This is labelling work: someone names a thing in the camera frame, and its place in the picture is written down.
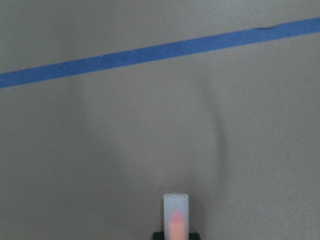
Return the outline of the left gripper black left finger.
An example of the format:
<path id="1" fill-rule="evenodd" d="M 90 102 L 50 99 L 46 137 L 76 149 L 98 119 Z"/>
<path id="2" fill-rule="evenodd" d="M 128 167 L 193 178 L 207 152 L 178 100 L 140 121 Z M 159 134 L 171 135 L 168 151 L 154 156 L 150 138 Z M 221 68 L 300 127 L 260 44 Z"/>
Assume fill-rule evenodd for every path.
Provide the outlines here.
<path id="1" fill-rule="evenodd" d="M 163 231 L 154 232 L 152 234 L 152 240 L 164 240 L 164 232 Z"/>

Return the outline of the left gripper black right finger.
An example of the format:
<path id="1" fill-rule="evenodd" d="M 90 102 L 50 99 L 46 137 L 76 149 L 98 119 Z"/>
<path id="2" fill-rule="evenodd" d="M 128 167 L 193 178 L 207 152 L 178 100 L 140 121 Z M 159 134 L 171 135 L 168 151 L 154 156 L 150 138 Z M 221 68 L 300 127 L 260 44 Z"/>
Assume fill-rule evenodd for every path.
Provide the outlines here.
<path id="1" fill-rule="evenodd" d="M 190 232 L 188 235 L 189 240 L 201 240 L 200 234 L 197 232 Z"/>

